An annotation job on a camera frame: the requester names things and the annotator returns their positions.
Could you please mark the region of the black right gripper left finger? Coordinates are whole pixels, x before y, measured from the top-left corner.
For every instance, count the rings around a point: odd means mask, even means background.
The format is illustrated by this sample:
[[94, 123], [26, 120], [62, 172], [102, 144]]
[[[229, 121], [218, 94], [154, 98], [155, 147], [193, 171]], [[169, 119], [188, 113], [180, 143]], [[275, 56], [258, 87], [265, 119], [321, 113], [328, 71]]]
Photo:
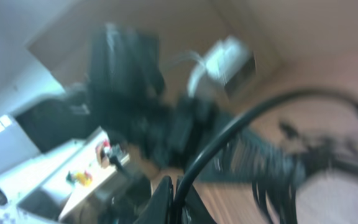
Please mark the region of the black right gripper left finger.
[[134, 224], [167, 224], [172, 200], [172, 179], [169, 176], [165, 176]]

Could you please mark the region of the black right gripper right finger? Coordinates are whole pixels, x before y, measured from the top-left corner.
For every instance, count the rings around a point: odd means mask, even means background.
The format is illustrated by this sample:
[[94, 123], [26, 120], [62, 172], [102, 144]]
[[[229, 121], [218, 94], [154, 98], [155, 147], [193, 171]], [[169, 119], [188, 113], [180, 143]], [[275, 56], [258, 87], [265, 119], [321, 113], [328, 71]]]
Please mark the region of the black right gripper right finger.
[[183, 200], [181, 206], [176, 206], [176, 223], [216, 224], [193, 185], [186, 197], [181, 197], [181, 199]]

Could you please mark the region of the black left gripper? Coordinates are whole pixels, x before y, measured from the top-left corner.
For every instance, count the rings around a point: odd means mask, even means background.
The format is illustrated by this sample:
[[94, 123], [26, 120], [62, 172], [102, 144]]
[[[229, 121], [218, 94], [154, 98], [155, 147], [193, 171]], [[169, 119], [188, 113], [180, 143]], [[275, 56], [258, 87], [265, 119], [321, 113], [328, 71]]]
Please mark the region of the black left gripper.
[[139, 148], [161, 168], [190, 165], [218, 113], [211, 100], [164, 103], [156, 35], [106, 24], [92, 39], [87, 84], [91, 115], [111, 139]]

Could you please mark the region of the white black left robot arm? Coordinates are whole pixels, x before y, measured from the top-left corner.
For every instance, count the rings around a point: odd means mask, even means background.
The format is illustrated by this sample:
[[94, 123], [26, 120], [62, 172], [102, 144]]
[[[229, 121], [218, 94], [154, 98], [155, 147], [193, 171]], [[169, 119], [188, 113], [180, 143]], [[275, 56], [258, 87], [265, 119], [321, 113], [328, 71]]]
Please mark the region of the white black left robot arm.
[[227, 115], [192, 96], [164, 103], [158, 53], [155, 36], [107, 24], [93, 38], [88, 80], [32, 102], [14, 119], [42, 152], [101, 128], [112, 146], [137, 146], [160, 168], [186, 169]]

